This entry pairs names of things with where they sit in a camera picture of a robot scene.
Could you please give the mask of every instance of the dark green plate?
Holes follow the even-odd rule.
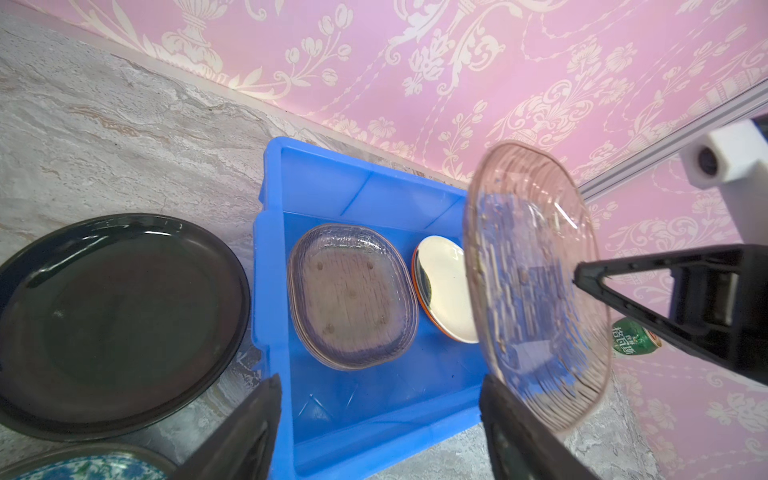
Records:
[[[211,232],[125,214],[57,230],[0,266],[0,422],[74,441],[139,429],[223,372],[250,316]]]

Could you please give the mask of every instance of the gray stone surface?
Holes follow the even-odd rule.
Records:
[[[0,15],[0,262],[69,223],[126,211],[191,220],[222,238],[253,279],[251,224],[262,154],[294,137],[384,164],[289,117],[265,114]],[[121,441],[182,462],[258,382],[244,342],[222,379],[181,412]],[[0,426],[0,466],[59,444]],[[613,394],[566,445],[603,478],[658,478],[623,396]],[[375,478],[490,478],[481,427]]]

